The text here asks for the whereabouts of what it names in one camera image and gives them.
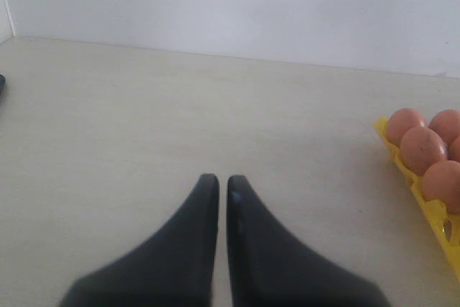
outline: wall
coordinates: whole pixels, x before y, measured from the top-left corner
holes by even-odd
[[[0,0],[0,43],[13,36],[12,23],[9,17],[7,0]]]
[[[460,0],[10,0],[18,35],[460,76]]]

